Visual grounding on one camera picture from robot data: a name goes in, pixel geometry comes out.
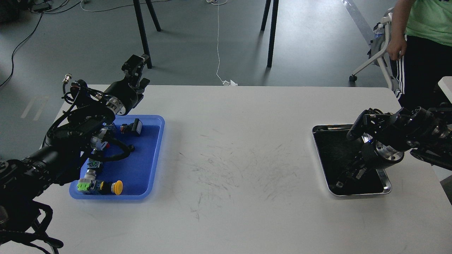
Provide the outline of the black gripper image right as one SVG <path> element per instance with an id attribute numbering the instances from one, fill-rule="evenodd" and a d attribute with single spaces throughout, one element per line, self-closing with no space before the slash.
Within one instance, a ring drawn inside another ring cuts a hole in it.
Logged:
<path id="1" fill-rule="evenodd" d="M 405 153 L 373 139 L 363 144 L 361 156 L 363 159 L 347 164 L 337 177 L 335 187 L 358 186 L 367 179 L 373 169 L 386 169 L 400 163 Z"/>

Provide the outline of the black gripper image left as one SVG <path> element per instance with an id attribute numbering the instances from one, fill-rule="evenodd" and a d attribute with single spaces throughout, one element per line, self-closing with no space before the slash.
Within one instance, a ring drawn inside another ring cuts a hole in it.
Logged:
<path id="1" fill-rule="evenodd" d="M 123 63 L 121 70 L 125 73 L 125 79 L 112 83 L 104 92 L 107 108 L 116 115 L 127 115 L 144 98 L 143 93 L 150 80 L 142 77 L 143 67 L 150 61 L 150 56 L 132 54 Z"/>

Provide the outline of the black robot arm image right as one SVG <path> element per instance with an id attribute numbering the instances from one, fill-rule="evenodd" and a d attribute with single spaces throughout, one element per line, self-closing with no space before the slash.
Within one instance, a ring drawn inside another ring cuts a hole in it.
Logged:
<path id="1" fill-rule="evenodd" d="M 356 140 L 370 139 L 338 175 L 334 189 L 344 189 L 350 181 L 361 180 L 371 169 L 386 169 L 402 161 L 405 151 L 421 161 L 451 170 L 451 107 L 413 110 L 401 108 L 383 113 L 364 110 L 346 135 Z"/>

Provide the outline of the black robot arm image left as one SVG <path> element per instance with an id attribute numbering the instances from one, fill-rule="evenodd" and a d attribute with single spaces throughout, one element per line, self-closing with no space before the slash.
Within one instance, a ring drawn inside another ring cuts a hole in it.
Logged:
<path id="1" fill-rule="evenodd" d="M 63 90 L 70 108 L 47 130 L 42 148 L 22 159 L 1 161 L 1 243 L 9 241 L 47 250 L 33 241 L 47 243 L 57 254 L 63 243 L 47 235 L 52 208 L 34 201 L 52 184 L 77 180 L 87 159 L 119 161 L 134 147 L 116 139 L 105 126 L 117 115 L 126 115 L 142 98 L 149 79 L 142 70 L 148 55 L 132 55 L 122 66 L 125 76 L 105 91 L 89 88 L 82 79 Z"/>

